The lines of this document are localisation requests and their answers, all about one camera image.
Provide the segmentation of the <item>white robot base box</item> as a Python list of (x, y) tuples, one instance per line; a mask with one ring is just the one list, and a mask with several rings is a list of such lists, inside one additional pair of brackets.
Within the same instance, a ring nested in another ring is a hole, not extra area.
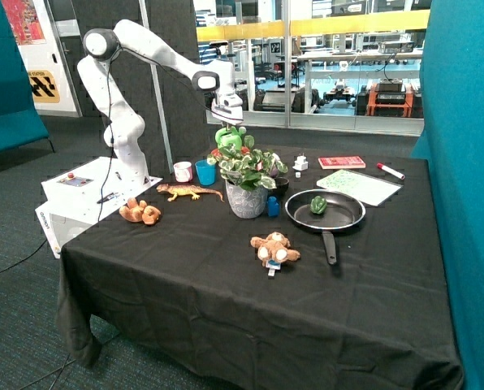
[(36, 215), (53, 255), (59, 258), (68, 241), (160, 181), (150, 176), (136, 184), (118, 159), (99, 157), (42, 182), (47, 201)]

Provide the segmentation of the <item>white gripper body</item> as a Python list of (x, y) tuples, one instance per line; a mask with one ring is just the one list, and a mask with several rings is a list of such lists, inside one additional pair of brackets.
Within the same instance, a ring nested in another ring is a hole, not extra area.
[(243, 122), (243, 102), (236, 93), (216, 93), (211, 104), (213, 117), (231, 125)]

